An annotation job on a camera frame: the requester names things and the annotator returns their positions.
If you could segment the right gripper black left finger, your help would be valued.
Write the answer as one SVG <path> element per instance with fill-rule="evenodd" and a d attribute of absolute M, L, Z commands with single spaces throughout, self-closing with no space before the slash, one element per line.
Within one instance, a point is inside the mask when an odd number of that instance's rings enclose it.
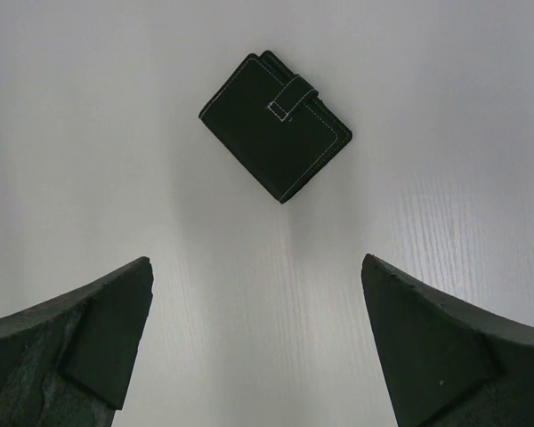
<path fill-rule="evenodd" d="M 150 259 L 0 318 L 0 426 L 110 426 L 153 298 Z"/>

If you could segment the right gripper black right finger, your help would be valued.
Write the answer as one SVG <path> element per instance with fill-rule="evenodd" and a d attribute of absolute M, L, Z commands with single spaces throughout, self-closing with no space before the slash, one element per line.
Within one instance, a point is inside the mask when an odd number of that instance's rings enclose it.
<path fill-rule="evenodd" d="M 534 426 L 534 327 L 367 254 L 361 282 L 399 426 Z"/>

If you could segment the black leather card holder wallet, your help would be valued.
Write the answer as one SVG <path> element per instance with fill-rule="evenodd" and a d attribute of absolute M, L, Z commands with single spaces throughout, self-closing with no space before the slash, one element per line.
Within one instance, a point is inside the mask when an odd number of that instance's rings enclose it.
<path fill-rule="evenodd" d="M 281 204 L 352 140 L 317 89 L 271 51 L 248 54 L 198 117 Z"/>

